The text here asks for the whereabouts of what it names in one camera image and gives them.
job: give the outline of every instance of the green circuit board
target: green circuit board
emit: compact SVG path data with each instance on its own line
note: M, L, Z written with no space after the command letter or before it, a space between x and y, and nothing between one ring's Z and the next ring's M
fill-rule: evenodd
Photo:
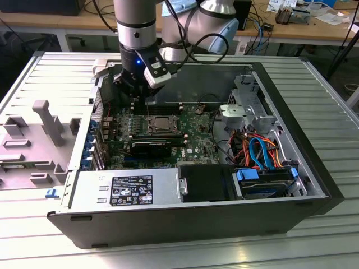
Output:
M218 151L209 132L209 112L197 115L195 113L196 108L196 105L184 105L181 115L166 116L171 119L172 117L177 119L178 126L172 133L177 131L187 136L186 138L168 137L157 140L153 138L152 140L155 141L167 141L173 144L177 144L178 141L181 146L172 147L171 156L168 158L149 160L136 160L130 154L130 146L134 142L130 136L134 136L134 134L137 134L138 137L148 135L149 117L147 115L133 115L127 108L120 109L113 117L110 124L110 135L105 141L108 145L109 153L106 169L175 168L179 164L218 163ZM151 117L161 118L165 116L153 115Z

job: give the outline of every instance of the white paper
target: white paper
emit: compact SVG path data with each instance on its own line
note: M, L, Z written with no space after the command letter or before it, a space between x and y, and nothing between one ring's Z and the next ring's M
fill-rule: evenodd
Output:
M331 14L331 13L327 13L321 16L316 17L318 20L324 21L327 24L331 24L331 25L338 25L341 24L343 22L343 18Z
M293 7L297 6L297 0L270 0L269 5L267 6L267 11L272 11L277 13L280 5L283 7Z

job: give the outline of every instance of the motherboard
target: motherboard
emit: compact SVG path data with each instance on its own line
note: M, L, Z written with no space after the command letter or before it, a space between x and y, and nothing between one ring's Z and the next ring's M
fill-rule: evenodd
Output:
M107 170L175 168L181 164L217 164L210 112L181 105L177 114L134 113L120 108L104 118Z

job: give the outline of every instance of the black box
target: black box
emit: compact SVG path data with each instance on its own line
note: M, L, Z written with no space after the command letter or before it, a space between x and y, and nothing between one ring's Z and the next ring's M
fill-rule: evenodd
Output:
M251 9L252 0L234 0L234 8L236 9L236 19L240 22L238 30L243 31L247 24L249 10Z
M77 16L85 0L0 0L4 13L35 13Z

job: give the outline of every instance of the warning label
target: warning label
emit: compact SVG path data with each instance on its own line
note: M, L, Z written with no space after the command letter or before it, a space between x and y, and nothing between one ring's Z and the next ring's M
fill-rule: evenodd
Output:
M114 177L111 206L150 205L153 203L152 176Z

